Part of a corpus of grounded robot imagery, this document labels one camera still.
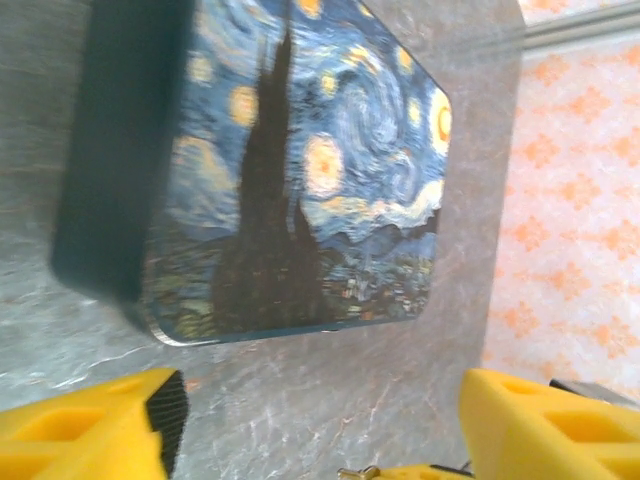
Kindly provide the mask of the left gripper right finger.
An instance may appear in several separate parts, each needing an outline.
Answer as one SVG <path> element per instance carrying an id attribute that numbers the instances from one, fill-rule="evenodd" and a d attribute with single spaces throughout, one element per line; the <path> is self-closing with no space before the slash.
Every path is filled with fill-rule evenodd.
<path id="1" fill-rule="evenodd" d="M 459 419 L 479 479 L 639 477 L 639 414 L 622 406 L 475 368 Z"/>

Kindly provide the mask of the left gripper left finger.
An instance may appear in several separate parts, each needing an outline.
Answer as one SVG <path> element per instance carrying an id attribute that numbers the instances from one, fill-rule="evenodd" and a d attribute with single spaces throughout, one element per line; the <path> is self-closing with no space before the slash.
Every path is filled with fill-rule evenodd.
<path id="1" fill-rule="evenodd" d="M 181 371 L 155 368 L 1 413 L 4 479 L 169 479 L 188 417 Z"/>

